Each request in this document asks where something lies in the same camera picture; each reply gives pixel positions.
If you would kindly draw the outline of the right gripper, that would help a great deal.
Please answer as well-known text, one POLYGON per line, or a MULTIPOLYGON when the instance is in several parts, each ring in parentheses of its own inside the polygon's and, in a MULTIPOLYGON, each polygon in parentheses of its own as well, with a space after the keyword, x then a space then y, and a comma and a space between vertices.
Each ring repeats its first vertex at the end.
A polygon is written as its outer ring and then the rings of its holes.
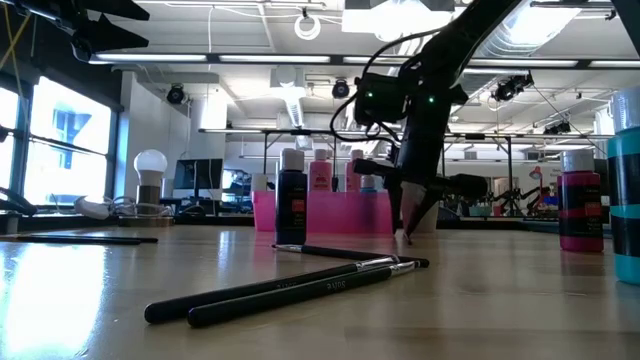
POLYGON ((390 180, 392 231, 402 227, 401 184, 416 185, 424 198, 410 217, 403 238, 413 243, 412 236, 422 217, 440 199, 448 194, 466 198, 483 197, 488 184, 477 175, 461 174, 449 177, 437 174, 443 154, 445 132, 451 110, 450 95, 421 93, 411 98, 406 106, 407 123, 394 165, 382 165, 372 160, 357 160, 354 170, 361 175, 377 175, 390 180))

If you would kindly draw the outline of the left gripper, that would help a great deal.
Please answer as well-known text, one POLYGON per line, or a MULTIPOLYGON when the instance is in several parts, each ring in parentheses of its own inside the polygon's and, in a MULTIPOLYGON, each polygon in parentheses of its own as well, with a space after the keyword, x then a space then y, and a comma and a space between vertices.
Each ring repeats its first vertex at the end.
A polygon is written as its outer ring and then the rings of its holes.
POLYGON ((149 41, 113 24, 104 14, 90 20, 87 9, 133 20, 148 20, 149 13, 133 0, 68 0, 66 20, 73 55, 88 63, 99 50, 147 47, 149 41))

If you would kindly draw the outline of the large pink paint bottle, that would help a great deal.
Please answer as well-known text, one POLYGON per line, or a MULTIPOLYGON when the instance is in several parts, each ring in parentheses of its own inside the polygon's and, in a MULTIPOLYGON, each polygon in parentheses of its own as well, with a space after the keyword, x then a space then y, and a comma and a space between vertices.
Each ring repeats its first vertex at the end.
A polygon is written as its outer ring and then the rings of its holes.
POLYGON ((309 163, 309 190, 330 191, 332 187, 332 166, 326 149, 316 149, 314 159, 309 163))
POLYGON ((360 149, 353 149, 350 152, 350 159, 345 164, 345 190, 347 192, 360 192, 361 175, 355 171, 355 161, 362 159, 364 152, 360 149))

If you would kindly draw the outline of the small magenta paint bottle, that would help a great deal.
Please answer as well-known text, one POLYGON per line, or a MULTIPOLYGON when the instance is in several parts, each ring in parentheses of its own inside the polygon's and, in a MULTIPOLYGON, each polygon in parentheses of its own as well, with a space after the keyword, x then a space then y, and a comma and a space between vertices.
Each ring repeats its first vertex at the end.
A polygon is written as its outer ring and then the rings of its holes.
POLYGON ((561 249, 601 253, 604 249, 601 180, 595 172, 593 150, 562 152, 557 185, 561 249))

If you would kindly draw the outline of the small dark purple paint bottle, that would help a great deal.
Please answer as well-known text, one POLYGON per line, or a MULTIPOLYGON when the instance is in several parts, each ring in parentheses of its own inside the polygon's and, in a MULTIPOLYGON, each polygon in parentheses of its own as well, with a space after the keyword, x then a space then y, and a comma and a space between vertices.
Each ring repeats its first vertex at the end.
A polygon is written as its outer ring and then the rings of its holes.
POLYGON ((276 244, 303 245, 307 225, 307 175, 302 151, 292 148, 281 151, 275 201, 276 244))

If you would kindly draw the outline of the small light blue paint bottle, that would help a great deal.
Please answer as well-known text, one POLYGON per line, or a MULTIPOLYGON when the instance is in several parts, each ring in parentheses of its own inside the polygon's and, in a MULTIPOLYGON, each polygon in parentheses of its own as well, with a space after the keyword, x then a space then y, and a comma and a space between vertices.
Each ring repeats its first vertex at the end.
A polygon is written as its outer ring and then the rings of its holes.
POLYGON ((607 161, 615 274, 640 286, 640 85, 615 93, 611 112, 607 161))

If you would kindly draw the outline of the beige paper cup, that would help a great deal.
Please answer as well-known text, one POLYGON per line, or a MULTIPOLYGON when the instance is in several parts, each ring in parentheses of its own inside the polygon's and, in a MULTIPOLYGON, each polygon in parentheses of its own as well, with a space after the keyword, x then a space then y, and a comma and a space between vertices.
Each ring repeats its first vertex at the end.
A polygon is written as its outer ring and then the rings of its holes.
MULTIPOLYGON (((413 212, 417 209, 419 203, 423 200, 425 190, 422 186, 402 182, 402 199, 401 199, 401 217, 403 222, 403 229, 406 230, 409 225, 409 220, 413 212)), ((435 203, 429 211, 422 217, 420 223, 414 230, 414 234, 424 235, 436 232, 437 220, 439 213, 439 204, 435 203)))

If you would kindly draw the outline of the pink plastic tray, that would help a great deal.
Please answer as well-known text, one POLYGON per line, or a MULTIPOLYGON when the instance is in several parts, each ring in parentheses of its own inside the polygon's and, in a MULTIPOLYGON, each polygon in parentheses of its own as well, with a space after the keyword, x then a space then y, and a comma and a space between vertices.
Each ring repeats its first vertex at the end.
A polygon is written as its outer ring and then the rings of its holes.
MULTIPOLYGON (((254 227, 275 231, 275 192, 252 193, 254 227)), ((310 192, 307 232, 319 234, 391 234, 391 205, 386 193, 310 192)))

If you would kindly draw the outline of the black paintbrush silver ferrule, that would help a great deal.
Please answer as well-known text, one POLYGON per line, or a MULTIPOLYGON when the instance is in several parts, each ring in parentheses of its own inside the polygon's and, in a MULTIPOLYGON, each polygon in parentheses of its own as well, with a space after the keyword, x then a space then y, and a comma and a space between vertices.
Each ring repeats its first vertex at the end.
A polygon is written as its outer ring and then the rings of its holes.
POLYGON ((370 270, 320 279, 284 289, 199 306, 189 311, 187 322, 193 328, 219 324, 244 316, 313 300, 347 290, 383 282, 420 267, 418 261, 383 265, 370 270))
POLYGON ((325 248, 318 246, 310 246, 310 245, 272 245, 272 248, 278 251, 286 251, 286 252, 294 252, 294 253, 302 253, 314 256, 323 256, 323 257, 331 257, 331 258, 340 258, 340 259, 348 259, 355 261, 365 261, 365 260, 373 260, 382 257, 391 257, 393 260, 397 260, 398 262, 417 262, 420 268, 428 268, 430 262, 425 258, 415 258, 408 256, 399 256, 395 254, 378 254, 378 253, 370 253, 370 252, 361 252, 354 250, 346 250, 346 249, 334 249, 334 248, 325 248))

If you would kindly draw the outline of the black tripod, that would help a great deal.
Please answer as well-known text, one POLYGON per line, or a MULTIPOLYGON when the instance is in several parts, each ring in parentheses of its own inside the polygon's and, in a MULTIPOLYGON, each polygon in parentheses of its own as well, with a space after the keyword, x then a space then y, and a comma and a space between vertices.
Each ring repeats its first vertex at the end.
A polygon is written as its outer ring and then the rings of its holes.
POLYGON ((523 191, 514 186, 510 188, 504 179, 494 185, 492 197, 492 214, 494 216, 530 215, 539 198, 539 188, 523 191))

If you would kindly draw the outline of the red desk lamp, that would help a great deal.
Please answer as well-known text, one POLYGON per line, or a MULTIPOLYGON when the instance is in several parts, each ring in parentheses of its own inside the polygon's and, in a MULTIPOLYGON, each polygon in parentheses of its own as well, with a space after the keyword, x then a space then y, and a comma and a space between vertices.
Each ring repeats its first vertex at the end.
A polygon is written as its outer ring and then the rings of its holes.
POLYGON ((538 186, 534 189, 533 193, 537 196, 537 202, 540 202, 543 197, 544 197, 544 180, 543 180, 543 174, 541 171, 541 168, 539 166, 536 166, 530 173, 529 173, 529 177, 532 180, 535 180, 538 182, 538 186))

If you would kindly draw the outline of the large black-framed window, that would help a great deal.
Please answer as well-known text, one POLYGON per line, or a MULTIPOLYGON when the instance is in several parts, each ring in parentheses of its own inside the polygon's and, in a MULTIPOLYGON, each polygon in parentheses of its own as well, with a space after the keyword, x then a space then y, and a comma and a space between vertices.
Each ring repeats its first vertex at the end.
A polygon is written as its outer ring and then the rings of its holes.
POLYGON ((0 75, 0 187, 44 208, 113 195, 118 113, 47 77, 0 75))

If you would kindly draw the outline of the overhead LED light bar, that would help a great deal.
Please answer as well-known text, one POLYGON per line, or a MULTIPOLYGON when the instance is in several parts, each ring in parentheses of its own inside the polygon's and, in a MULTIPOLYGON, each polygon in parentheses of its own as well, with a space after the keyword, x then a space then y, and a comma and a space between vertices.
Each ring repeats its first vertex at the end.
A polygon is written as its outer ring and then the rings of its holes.
MULTIPOLYGON (((218 53, 102 53, 93 55, 92 65, 103 64, 250 64, 250 65, 329 65, 364 66, 370 61, 362 55, 285 55, 218 53)), ((471 68, 528 69, 640 69, 640 59, 554 59, 554 58, 472 58, 471 68)))

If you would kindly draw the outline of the black computer monitor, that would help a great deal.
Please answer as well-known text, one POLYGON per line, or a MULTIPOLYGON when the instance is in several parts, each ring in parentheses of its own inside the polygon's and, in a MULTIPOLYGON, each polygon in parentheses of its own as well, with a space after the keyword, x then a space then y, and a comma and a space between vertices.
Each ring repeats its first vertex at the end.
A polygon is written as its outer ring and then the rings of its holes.
POLYGON ((176 163, 174 188, 219 189, 222 172, 222 159, 181 159, 176 163))

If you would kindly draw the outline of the brush pair bottom centre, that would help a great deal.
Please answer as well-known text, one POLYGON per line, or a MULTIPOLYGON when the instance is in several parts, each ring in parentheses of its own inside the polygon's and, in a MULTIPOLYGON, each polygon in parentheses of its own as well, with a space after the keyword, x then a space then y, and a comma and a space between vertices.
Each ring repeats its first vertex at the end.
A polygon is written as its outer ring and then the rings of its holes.
POLYGON ((312 281, 323 280, 334 276, 361 272, 371 269, 377 265, 391 265, 397 264, 398 262, 399 258, 395 255, 384 256, 290 277, 283 277, 258 283, 246 284, 226 289, 213 290, 204 293, 153 302, 146 306, 146 308, 144 309, 143 317, 149 324, 166 323, 176 319, 185 318, 188 312, 195 307, 214 304, 245 296, 256 295, 268 291, 284 289, 296 285, 306 284, 312 281))

